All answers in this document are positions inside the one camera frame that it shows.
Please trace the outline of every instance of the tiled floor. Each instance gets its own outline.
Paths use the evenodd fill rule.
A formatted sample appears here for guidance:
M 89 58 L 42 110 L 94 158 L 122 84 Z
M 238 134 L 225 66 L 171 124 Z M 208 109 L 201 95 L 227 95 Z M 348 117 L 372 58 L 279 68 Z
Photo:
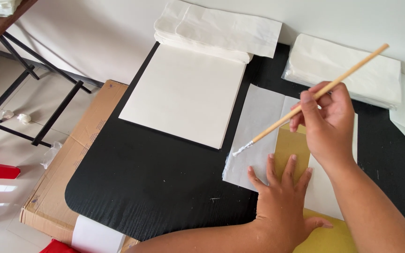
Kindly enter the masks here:
M 0 96 L 23 70 L 18 62 L 0 57 Z M 17 115 L 2 124 L 32 137 L 40 131 L 72 87 L 70 82 L 55 73 L 42 69 L 35 72 L 41 79 L 26 78 L 0 107 L 0 118 L 3 110 L 30 114 L 32 121 L 28 125 L 21 124 L 16 119 Z M 93 93 L 78 91 L 43 139 L 45 142 L 63 143 L 71 133 L 99 90 L 89 84 L 84 86 Z M 0 130 L 0 164 L 17 166 L 21 170 L 15 180 L 0 180 L 0 252 L 37 253 L 51 240 L 49 236 L 19 222 L 21 206 L 45 171 L 40 163 L 47 150 L 47 147 L 32 146 L 30 141 Z

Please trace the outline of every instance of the yellow paper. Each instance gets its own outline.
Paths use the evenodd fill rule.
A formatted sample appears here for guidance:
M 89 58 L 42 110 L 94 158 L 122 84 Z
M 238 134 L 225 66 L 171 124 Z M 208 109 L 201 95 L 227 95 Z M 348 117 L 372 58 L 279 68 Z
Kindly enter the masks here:
M 296 183 L 309 164 L 310 151 L 307 147 L 306 128 L 300 126 L 296 133 L 291 133 L 289 124 L 285 124 L 279 129 L 274 152 L 275 169 L 279 178 L 282 176 L 285 165 L 292 154 L 297 155 L 294 174 L 294 182 Z M 312 216 L 325 218 L 332 223 L 334 228 L 315 229 L 306 241 L 296 247 L 294 253 L 357 252 L 346 222 L 308 209 L 304 209 L 303 213 L 305 218 Z

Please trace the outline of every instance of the fingernail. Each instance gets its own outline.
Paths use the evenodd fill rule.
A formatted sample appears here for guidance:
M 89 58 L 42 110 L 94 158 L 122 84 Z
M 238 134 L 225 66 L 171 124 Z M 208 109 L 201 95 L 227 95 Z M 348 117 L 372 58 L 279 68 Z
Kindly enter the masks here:
M 310 101 L 312 101 L 313 97 L 312 94 L 308 91 L 303 91 L 301 92 L 301 101 L 303 103 L 308 103 Z
M 334 225 L 332 225 L 332 224 L 329 222 L 329 223 L 324 223 L 322 227 L 324 227 L 324 228 L 334 228 Z

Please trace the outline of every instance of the black metal frame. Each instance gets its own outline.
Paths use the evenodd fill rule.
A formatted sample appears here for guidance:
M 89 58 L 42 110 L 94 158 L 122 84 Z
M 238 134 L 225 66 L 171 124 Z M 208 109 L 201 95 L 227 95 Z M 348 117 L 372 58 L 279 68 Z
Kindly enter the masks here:
M 54 72 L 58 73 L 65 79 L 69 80 L 74 84 L 74 87 L 71 89 L 71 91 L 68 93 L 68 95 L 65 97 L 65 99 L 62 101 L 62 103 L 59 105 L 59 107 L 56 109 L 56 111 L 53 113 L 51 118 L 48 119 L 48 122 L 43 126 L 43 128 L 40 130 L 40 132 L 37 134 L 37 136 L 31 137 L 25 134 L 22 134 L 18 131 L 12 130 L 10 128 L 4 127 L 0 125 L 0 129 L 3 131 L 6 131 L 8 133 L 14 134 L 16 136 L 22 137 L 24 139 L 32 141 L 31 144 L 34 146 L 38 146 L 38 144 L 51 147 L 51 144 L 48 144 L 43 140 L 44 136 L 48 133 L 48 131 L 51 129 L 53 124 L 56 122 L 56 120 L 59 118 L 60 114 L 65 110 L 67 105 L 70 103 L 70 101 L 73 99 L 74 95 L 78 92 L 79 89 L 83 89 L 87 93 L 91 93 L 91 91 L 82 85 L 84 84 L 82 81 L 76 81 L 73 78 L 71 78 L 69 75 L 67 75 L 64 71 L 61 69 L 57 68 L 53 64 L 51 64 L 49 61 L 45 60 L 42 56 L 34 52 L 32 49 L 27 47 L 25 44 L 21 43 L 19 40 L 14 38 L 12 35 L 10 35 L 8 32 L 4 32 L 0 36 L 0 42 L 4 45 L 4 47 L 14 56 L 14 58 L 20 62 L 20 64 L 26 69 L 21 75 L 14 81 L 14 83 L 3 93 L 3 95 L 0 96 L 0 106 L 6 101 L 6 99 L 14 92 L 15 89 L 23 82 L 27 76 L 31 75 L 34 77 L 36 80 L 39 80 L 40 78 L 37 76 L 37 74 L 34 72 L 34 66 L 33 65 L 28 65 L 25 60 L 15 51 L 15 49 L 12 47 L 12 45 L 7 41 L 9 39 L 12 41 L 14 44 L 17 46 L 21 47 L 23 50 L 28 52 L 30 55 L 34 56 L 37 58 L 37 60 L 41 61 L 44 65 L 46 65 L 48 68 L 52 69 Z

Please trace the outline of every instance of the hand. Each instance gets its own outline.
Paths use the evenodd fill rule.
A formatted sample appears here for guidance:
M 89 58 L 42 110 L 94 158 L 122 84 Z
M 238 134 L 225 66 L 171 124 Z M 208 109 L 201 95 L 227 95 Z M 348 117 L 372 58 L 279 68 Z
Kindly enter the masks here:
M 292 132 L 296 132 L 299 125 L 306 127 L 309 150 L 325 169 L 354 163 L 354 109 L 346 85 L 340 83 L 331 90 L 331 94 L 323 95 L 318 101 L 313 99 L 313 94 L 328 83 L 324 81 L 301 92 L 301 101 L 292 109 L 300 104 L 302 112 L 290 120 Z
M 312 168 L 306 169 L 296 186 L 293 185 L 296 155 L 291 155 L 279 182 L 274 169 L 274 155 L 268 155 L 266 186 L 256 177 L 251 166 L 248 167 L 248 178 L 259 192 L 257 215 L 252 223 L 265 230 L 269 241 L 275 242 L 279 252 L 291 252 L 296 246 L 309 237 L 315 228 L 333 228 L 332 224 L 320 217 L 304 219 L 304 197 L 307 185 L 312 176 Z

